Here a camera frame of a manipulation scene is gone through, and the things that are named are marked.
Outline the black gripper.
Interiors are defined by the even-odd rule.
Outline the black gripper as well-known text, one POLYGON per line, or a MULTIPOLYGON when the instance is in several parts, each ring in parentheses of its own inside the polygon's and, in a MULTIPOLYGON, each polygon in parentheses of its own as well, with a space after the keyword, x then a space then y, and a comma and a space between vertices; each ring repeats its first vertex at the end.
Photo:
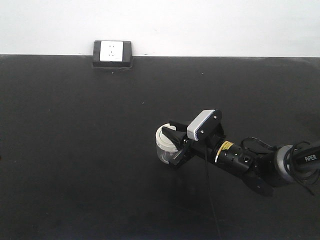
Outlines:
POLYGON ((170 120, 169 125, 176 130, 163 126, 163 134, 176 146, 178 153, 169 161, 172 168, 180 168, 193 157, 214 163, 218 151, 225 142, 225 134, 220 122, 203 123, 190 128, 191 121, 170 120))

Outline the black and silver arm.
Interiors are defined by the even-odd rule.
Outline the black and silver arm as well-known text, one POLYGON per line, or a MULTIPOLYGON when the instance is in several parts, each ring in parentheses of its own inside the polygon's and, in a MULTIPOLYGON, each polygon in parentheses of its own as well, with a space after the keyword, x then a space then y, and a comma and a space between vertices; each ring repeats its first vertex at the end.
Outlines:
POLYGON ((239 145, 226 139, 221 120, 170 121, 155 133, 158 158, 176 169, 193 157, 239 178, 252 191, 271 197, 274 189, 298 184, 310 194, 320 179, 320 144, 307 141, 271 146, 255 137, 239 145))

